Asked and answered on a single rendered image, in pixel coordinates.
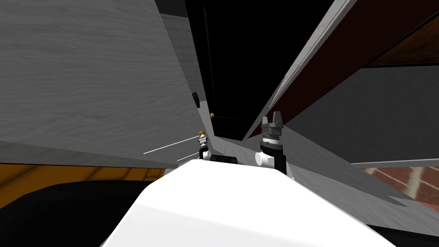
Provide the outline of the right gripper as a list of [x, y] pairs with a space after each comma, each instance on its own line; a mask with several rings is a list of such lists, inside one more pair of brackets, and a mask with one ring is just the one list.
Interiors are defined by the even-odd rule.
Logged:
[[265, 136], [281, 136], [283, 127], [284, 125], [280, 111], [274, 112], [272, 123], [268, 123], [268, 118], [266, 116], [262, 119], [261, 129], [262, 134]]

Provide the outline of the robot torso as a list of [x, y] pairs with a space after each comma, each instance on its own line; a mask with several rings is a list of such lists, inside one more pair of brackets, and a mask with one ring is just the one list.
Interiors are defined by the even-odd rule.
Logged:
[[395, 247], [270, 168], [190, 160], [147, 186], [102, 247]]

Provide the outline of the grey wooden door leaf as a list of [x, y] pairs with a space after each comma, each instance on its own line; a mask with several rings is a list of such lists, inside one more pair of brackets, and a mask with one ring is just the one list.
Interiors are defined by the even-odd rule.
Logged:
[[164, 0], [0, 0], [0, 163], [172, 168], [204, 96], [185, 10]]

